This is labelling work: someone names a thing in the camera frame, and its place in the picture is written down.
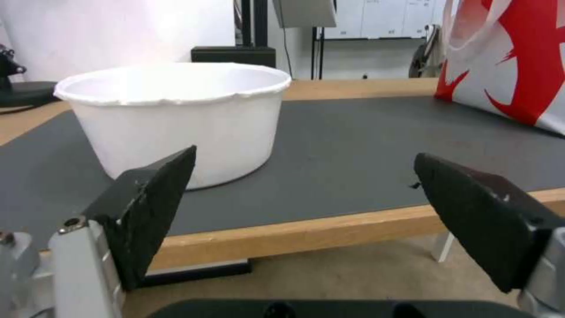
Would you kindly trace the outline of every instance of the shopping bag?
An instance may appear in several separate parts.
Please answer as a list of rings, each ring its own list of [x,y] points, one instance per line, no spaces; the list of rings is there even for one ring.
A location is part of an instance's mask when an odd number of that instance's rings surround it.
[[[565,135],[565,0],[452,6],[436,97]]]

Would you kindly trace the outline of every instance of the black mat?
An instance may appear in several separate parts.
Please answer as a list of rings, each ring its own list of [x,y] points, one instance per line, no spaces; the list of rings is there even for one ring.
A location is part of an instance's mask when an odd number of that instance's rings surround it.
[[[565,139],[431,97],[297,101],[282,107],[259,170],[187,192],[170,235],[427,203],[412,162],[429,152],[505,175],[525,190],[565,187]],[[40,248],[111,182],[72,112],[0,148],[0,227]]]

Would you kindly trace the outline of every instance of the cable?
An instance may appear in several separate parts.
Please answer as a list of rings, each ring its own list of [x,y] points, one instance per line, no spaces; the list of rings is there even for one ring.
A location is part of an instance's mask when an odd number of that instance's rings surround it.
[[[282,38],[284,41],[284,52],[286,54],[286,62],[288,64],[288,71],[290,73],[290,78],[294,79],[294,76],[292,75],[292,65],[290,65],[290,55],[288,54],[288,47],[286,46],[286,29],[284,24],[284,15],[283,15],[283,0],[278,0],[278,1],[279,1],[279,9],[281,12]]]

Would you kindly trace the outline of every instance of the screw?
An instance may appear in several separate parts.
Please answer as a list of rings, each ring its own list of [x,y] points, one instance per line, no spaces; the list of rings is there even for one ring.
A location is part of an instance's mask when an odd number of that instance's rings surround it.
[[[67,234],[83,227],[88,226],[86,218],[84,216],[77,216],[70,218],[63,223],[63,227],[61,227],[57,232],[59,235]]]
[[[13,247],[16,245],[16,239],[12,232],[2,232],[0,231],[0,245],[5,245],[7,247]]]

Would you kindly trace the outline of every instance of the white cabinet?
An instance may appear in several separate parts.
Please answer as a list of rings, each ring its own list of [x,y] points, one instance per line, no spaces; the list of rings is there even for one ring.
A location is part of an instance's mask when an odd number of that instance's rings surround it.
[[[424,27],[432,23],[433,9],[433,0],[407,0],[402,37],[424,37]]]
[[[338,0],[336,28],[326,28],[325,38],[360,38],[365,0]]]
[[[441,24],[445,1],[337,0],[337,27],[325,38],[421,38],[427,24]]]
[[[361,37],[401,37],[405,7],[406,0],[365,0]]]

